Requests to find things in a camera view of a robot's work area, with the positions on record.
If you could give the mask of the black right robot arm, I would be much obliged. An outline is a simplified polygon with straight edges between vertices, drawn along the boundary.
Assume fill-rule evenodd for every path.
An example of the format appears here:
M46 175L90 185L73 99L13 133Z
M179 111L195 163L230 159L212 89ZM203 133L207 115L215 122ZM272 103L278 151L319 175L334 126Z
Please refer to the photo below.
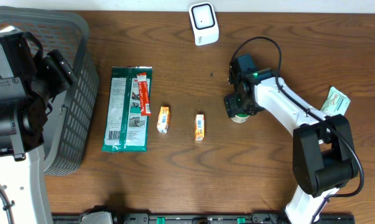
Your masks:
M363 174L349 121L342 114L330 116L310 106L275 71L257 68L249 54L231 59L229 84L234 86L224 98L229 118L246 119L266 110L292 136L292 170L298 187L279 221L319 223L330 199Z

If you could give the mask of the mint green wipes packet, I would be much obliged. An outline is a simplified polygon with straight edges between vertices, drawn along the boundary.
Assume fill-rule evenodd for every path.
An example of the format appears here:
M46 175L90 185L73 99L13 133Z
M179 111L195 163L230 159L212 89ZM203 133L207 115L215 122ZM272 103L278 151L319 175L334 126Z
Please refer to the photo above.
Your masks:
M329 116L345 115L351 100L335 87L331 87L328 96L320 109Z

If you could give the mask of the orange tissue pack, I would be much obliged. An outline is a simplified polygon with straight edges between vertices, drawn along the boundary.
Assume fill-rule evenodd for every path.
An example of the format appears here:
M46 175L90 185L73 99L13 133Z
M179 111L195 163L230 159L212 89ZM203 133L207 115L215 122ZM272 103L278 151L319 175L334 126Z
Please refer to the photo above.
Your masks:
M195 118L195 140L202 141L205 137L205 116L197 114Z
M157 120L157 130L159 133L167 133L170 123L170 109L168 106L162 106Z

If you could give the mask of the red and white package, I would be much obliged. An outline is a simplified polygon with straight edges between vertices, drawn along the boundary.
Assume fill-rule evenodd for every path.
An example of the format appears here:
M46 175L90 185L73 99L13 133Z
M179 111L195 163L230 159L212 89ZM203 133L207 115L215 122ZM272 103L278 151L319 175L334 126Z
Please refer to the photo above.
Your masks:
M139 73L137 74L137 81L139 87L139 95L140 95L140 105L141 105L141 115L142 116L150 116L150 103L149 103L149 89L148 89L148 82L147 82L147 73Z

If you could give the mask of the dark green package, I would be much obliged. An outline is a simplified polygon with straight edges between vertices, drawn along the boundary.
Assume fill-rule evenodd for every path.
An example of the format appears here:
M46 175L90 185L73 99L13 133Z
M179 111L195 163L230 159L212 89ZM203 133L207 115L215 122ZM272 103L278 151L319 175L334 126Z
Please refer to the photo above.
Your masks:
M152 67L113 67L103 152L146 152L149 117L141 115L137 75L147 75L151 91Z

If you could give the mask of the green lidded small jar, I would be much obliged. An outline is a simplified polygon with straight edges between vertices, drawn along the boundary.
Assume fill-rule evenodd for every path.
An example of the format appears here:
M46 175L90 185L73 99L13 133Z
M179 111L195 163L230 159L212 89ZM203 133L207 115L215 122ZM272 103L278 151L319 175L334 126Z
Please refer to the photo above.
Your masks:
M235 123L244 123L248 120L249 118L249 115L246 115L246 114L236 114L234 117L232 117L231 119L235 122Z

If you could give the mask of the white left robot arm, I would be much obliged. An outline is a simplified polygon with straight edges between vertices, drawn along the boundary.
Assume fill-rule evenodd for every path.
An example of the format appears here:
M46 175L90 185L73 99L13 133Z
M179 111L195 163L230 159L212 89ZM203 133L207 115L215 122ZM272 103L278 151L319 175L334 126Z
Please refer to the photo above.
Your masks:
M0 30L0 223L52 223L44 180L50 100L77 81L58 50L30 32Z

